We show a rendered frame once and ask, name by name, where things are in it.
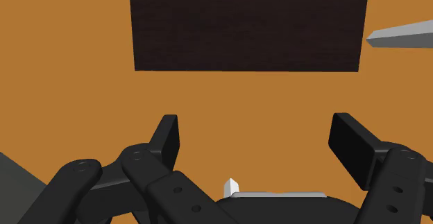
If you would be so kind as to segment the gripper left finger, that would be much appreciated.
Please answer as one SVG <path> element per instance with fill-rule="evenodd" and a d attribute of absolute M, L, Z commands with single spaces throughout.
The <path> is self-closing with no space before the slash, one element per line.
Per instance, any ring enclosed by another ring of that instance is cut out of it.
<path fill-rule="evenodd" d="M 174 170 L 178 117 L 163 116 L 149 143 L 125 148 L 110 165 L 62 166 L 18 224 L 111 224 L 132 212 L 140 224 L 237 224 L 185 174 Z"/>

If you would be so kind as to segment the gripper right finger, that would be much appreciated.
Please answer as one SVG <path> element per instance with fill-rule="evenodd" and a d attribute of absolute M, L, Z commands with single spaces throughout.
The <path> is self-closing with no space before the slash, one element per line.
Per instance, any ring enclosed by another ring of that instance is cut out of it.
<path fill-rule="evenodd" d="M 433 162 L 382 141 L 349 113 L 332 117 L 328 145 L 367 192 L 354 224 L 421 224 L 433 220 Z"/>

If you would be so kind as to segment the white and grey flat object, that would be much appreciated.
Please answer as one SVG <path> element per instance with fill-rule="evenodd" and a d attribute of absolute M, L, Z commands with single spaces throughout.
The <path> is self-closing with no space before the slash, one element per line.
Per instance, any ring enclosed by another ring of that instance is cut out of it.
<path fill-rule="evenodd" d="M 240 191 L 239 184 L 230 178 L 223 186 L 224 198 L 326 198 L 322 192 L 286 192 Z"/>

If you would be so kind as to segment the grey pointed flat object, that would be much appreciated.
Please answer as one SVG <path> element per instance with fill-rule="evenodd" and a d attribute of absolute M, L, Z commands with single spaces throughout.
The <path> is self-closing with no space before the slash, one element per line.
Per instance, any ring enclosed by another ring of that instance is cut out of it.
<path fill-rule="evenodd" d="M 433 19 L 376 30 L 366 41 L 372 47 L 433 48 Z"/>

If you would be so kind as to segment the dark robot stand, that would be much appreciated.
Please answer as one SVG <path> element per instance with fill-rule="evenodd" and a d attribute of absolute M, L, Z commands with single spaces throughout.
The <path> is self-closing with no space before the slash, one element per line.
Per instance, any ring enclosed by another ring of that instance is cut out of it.
<path fill-rule="evenodd" d="M 356 72 L 367 0 L 130 0 L 138 71 Z"/>

